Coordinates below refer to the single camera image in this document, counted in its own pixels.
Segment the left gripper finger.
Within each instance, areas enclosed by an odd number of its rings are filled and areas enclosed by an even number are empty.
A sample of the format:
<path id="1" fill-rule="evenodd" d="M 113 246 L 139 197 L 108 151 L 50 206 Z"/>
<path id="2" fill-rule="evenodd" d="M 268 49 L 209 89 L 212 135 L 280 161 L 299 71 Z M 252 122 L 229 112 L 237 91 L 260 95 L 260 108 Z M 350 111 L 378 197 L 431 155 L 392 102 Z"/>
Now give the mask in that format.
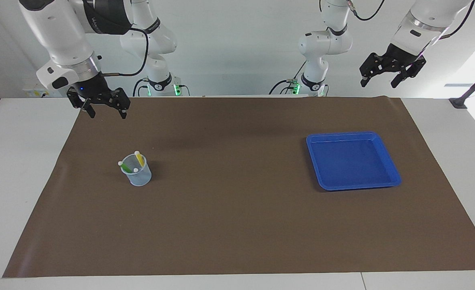
<path id="1" fill-rule="evenodd" d="M 391 81 L 391 87 L 396 88 L 405 79 L 416 77 L 425 64 L 425 60 L 416 60 L 408 68 L 402 68 Z"/>
<path id="2" fill-rule="evenodd" d="M 362 87 L 366 87 L 372 77 L 384 73 L 384 56 L 372 52 L 360 66 Z"/>

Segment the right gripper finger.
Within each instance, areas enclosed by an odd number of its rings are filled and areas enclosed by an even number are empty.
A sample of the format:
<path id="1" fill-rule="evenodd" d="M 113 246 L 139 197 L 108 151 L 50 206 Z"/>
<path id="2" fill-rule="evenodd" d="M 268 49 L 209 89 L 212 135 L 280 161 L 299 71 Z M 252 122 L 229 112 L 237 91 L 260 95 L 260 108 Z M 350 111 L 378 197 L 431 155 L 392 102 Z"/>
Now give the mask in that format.
<path id="1" fill-rule="evenodd" d="M 122 119 L 126 119 L 131 101 L 123 88 L 117 88 L 110 91 L 107 105 L 117 110 Z"/>
<path id="2" fill-rule="evenodd" d="M 90 99 L 82 100 L 75 90 L 68 90 L 67 97 L 74 108 L 86 112 L 92 119 L 95 117 L 96 113 L 91 105 Z"/>

